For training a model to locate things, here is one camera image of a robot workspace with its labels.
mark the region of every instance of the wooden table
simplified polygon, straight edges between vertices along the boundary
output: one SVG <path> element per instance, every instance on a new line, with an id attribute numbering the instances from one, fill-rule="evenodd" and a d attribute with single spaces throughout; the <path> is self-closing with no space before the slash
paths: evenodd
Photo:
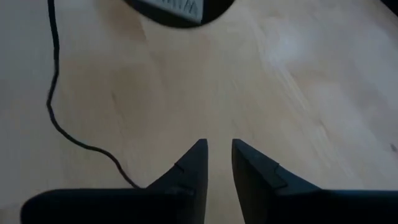
<path id="1" fill-rule="evenodd" d="M 55 4 L 60 124 L 143 187 L 208 138 L 207 223 L 243 223 L 232 138 L 320 187 L 398 189 L 398 18 L 379 0 L 237 0 L 192 30 L 122 1 Z M 0 222 L 45 190 L 129 187 L 50 124 L 47 2 L 0 11 Z"/>

